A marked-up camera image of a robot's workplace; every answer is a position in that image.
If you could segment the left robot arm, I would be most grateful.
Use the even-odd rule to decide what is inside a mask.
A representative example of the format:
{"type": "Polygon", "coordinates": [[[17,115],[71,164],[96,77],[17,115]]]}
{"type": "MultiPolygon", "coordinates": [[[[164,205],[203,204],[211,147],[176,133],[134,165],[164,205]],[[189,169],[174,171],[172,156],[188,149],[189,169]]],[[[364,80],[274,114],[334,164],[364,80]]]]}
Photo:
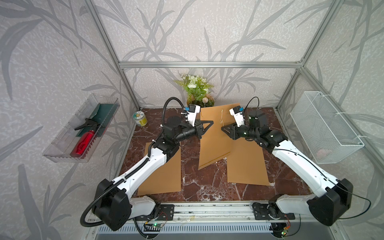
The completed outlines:
{"type": "Polygon", "coordinates": [[[157,169],[165,165],[178,152],[180,142],[192,137],[201,139],[214,124],[196,118],[200,106],[183,107],[182,116],[168,120],[162,115],[162,130],[148,147],[147,154],[125,173],[112,181],[102,180],[95,199],[86,207],[80,224],[86,228],[107,225],[119,230],[128,220],[149,216],[156,203],[150,197],[135,198],[133,195],[142,183],[157,169]]]}

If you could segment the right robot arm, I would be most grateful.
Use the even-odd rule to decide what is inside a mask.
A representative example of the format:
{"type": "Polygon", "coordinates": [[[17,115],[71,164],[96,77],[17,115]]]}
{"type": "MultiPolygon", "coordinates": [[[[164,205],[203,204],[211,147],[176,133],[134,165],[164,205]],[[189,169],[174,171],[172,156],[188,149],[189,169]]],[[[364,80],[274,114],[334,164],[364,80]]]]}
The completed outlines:
{"type": "Polygon", "coordinates": [[[310,187],[312,193],[305,196],[281,195],[270,202],[274,212],[311,215],[325,226],[344,220],[343,214],[352,205],[353,184],[339,180],[326,172],[304,155],[279,130],[272,130],[263,111],[256,109],[245,116],[241,106],[221,110],[221,116],[230,114],[234,123],[220,123],[221,130],[232,140],[244,138],[256,143],[279,160],[283,161],[310,187]]]}

